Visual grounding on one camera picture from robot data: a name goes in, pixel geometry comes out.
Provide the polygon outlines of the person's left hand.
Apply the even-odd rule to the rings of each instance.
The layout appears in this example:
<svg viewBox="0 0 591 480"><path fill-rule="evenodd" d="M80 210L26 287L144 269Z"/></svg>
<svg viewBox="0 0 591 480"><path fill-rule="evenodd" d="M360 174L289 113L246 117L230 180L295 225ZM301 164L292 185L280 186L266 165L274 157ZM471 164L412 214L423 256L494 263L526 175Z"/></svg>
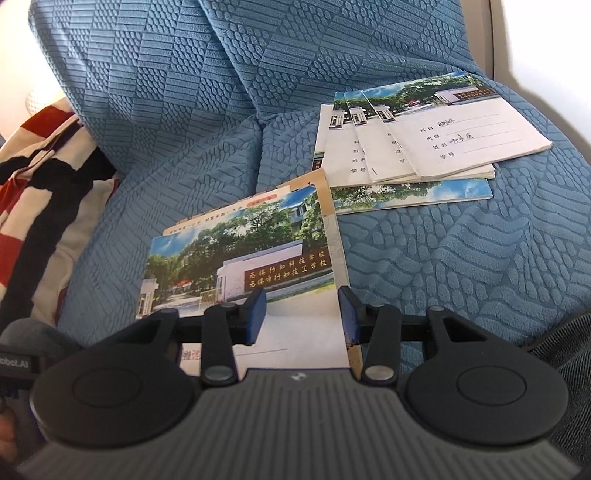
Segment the person's left hand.
<svg viewBox="0 0 591 480"><path fill-rule="evenodd" d="M0 414L0 455L9 464L14 464L18 454L15 415L5 407Z"/></svg>

